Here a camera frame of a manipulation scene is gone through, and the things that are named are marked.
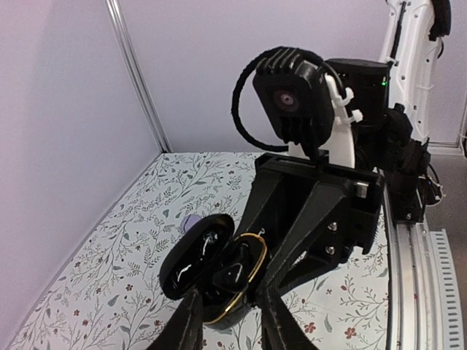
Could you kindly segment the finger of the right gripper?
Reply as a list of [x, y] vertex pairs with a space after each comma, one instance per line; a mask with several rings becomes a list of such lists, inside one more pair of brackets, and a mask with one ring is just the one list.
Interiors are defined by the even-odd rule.
[[291, 223], [288, 204], [285, 167], [278, 160], [267, 160], [256, 168], [235, 235], [255, 233], [268, 247], [277, 248]]

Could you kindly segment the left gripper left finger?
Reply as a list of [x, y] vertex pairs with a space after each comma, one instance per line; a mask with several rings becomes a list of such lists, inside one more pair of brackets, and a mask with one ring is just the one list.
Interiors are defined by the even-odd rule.
[[202, 297], [191, 289], [147, 350], [202, 349], [203, 340]]

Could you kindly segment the black screw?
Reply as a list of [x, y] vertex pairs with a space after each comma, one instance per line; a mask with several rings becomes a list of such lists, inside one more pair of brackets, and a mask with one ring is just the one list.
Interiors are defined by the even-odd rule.
[[222, 267], [213, 274], [212, 284], [224, 292], [241, 292], [248, 287], [251, 267], [247, 262], [235, 262]]

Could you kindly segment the black earbud charging case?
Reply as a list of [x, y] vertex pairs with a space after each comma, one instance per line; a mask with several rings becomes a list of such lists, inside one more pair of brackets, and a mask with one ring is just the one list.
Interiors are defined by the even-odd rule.
[[[250, 263], [249, 284], [237, 293], [224, 292], [212, 284], [212, 276], [233, 263]], [[234, 233], [227, 214], [202, 218], [174, 245], [160, 269], [164, 295], [180, 300], [191, 289], [202, 297], [203, 323], [224, 330], [239, 323], [255, 304], [258, 280], [269, 262], [266, 241], [255, 233]]]

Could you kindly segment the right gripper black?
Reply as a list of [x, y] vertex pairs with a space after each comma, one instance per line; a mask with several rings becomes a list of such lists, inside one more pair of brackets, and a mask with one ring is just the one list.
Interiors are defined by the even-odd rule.
[[[388, 165], [397, 147], [412, 140], [412, 124], [402, 104], [388, 106], [388, 63], [350, 58], [327, 60], [345, 87], [355, 94], [349, 108], [363, 114], [352, 124], [355, 169], [371, 171]], [[378, 184], [365, 198], [351, 180], [318, 181], [305, 200], [264, 274], [264, 289], [288, 292], [333, 270], [346, 246], [369, 253], [378, 222]]]

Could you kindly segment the purple earbud charging case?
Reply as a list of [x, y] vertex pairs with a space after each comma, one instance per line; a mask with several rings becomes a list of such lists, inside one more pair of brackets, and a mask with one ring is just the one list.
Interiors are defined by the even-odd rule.
[[202, 219], [197, 214], [189, 214], [185, 216], [180, 223], [180, 234], [185, 235], [197, 222]]

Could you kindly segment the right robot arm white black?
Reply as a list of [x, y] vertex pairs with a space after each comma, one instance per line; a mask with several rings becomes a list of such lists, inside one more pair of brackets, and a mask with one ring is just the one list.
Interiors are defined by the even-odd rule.
[[239, 116], [248, 77], [282, 145], [264, 153], [236, 237], [234, 286], [283, 295], [368, 253], [379, 212], [410, 231], [441, 200], [426, 122], [437, 59], [450, 33], [448, 1], [390, 1], [378, 61], [323, 59], [294, 47], [261, 53], [242, 72], [231, 114]]

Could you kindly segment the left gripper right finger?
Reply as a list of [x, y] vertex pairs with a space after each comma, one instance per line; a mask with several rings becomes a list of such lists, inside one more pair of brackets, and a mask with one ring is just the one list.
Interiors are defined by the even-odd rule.
[[296, 285], [260, 286], [262, 349], [318, 349], [301, 330], [282, 295]]

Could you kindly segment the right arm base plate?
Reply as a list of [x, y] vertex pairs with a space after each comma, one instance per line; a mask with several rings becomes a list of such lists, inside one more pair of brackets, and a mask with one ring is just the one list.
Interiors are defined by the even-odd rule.
[[397, 224], [423, 222], [426, 208], [439, 204], [444, 197], [427, 142], [412, 139], [406, 146], [397, 147], [383, 171], [392, 218]]

